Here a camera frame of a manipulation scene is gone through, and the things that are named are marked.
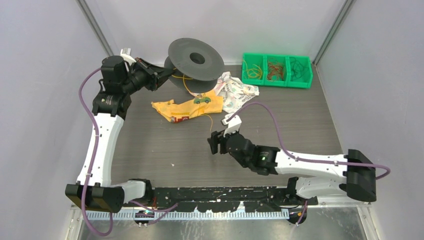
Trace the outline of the black cable spool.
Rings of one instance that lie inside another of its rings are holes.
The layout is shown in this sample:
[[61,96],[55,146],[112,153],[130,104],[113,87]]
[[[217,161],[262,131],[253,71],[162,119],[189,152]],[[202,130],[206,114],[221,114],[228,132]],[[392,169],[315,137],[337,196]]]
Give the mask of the black cable spool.
[[207,43],[179,38],[168,47],[165,68],[174,70],[169,80],[178,88],[199,94],[213,90],[225,71],[221,55]]

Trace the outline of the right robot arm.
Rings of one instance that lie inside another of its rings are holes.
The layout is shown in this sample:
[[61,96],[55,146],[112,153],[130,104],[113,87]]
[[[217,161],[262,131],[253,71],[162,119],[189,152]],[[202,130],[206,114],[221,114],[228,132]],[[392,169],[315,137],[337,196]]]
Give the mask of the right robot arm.
[[359,150],[349,149],[346,155],[285,153],[278,147],[253,144],[238,131],[214,131],[207,142],[212,154],[229,154],[259,175],[292,175],[285,192],[291,205],[332,195],[360,202],[377,200],[376,167]]

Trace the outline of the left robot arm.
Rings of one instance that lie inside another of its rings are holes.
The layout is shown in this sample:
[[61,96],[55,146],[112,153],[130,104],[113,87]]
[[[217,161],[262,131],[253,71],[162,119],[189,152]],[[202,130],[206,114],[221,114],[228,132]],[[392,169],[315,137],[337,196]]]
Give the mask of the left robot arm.
[[112,162],[131,95],[143,88],[156,91],[174,70],[124,54],[104,58],[98,71],[100,91],[92,109],[83,105],[92,121],[86,159],[76,182],[66,185],[65,195],[81,210],[117,213],[130,201],[148,207],[154,200],[151,182],[132,178],[113,185]]

